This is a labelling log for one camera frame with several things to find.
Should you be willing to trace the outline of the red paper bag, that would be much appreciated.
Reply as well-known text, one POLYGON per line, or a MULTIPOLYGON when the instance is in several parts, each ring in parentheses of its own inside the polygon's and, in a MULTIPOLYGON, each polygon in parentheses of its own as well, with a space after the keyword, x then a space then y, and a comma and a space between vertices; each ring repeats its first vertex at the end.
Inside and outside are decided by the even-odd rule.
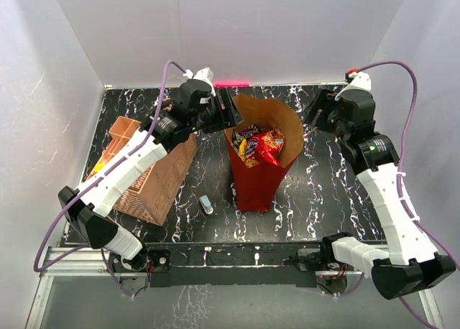
POLYGON ((275 98, 240 93, 243 122, 224 130, 241 211, 268 211, 280 183, 303 151, 299 115, 275 98))

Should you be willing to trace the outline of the red candy bag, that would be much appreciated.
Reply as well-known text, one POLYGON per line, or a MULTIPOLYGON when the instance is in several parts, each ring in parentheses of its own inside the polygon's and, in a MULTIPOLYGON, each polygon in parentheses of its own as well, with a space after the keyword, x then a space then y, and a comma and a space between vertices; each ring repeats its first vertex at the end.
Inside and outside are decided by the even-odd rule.
POLYGON ((285 135, 280 131, 280 129, 276 127, 263 131, 257 134, 255 138, 258 140, 257 159, 259 164, 267 162, 280 167, 281 164, 277 156, 281 152, 285 143, 285 135))

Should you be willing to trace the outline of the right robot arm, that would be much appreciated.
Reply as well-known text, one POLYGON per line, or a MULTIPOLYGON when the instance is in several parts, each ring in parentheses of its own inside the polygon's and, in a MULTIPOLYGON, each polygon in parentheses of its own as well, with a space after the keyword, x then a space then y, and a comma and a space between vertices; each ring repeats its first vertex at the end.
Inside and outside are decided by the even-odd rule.
POLYGON ((407 193, 397 182, 400 158, 389 137, 374 130, 375 102, 366 90, 335 94, 321 89, 308 107, 305 122, 331 133, 341 154, 367 191, 385 233, 387 249, 362 243, 350 233, 321 242, 321 263, 329 269, 348 264, 372 279, 387 300, 430 289, 456 271, 454 260, 440 254, 409 216, 407 193))

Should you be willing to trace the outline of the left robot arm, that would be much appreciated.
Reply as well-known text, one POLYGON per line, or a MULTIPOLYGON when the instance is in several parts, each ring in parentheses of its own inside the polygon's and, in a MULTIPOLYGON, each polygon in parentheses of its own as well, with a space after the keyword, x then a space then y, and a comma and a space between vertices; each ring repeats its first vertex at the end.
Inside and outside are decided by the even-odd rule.
POLYGON ((242 122, 229 91, 205 80, 188 79, 169 101, 159 100, 127 144, 92 178, 58 194, 69 224, 94 250, 105 249, 139 271, 149 249, 133 233, 108 218, 114 204, 149 167, 196 132, 214 133, 242 122))

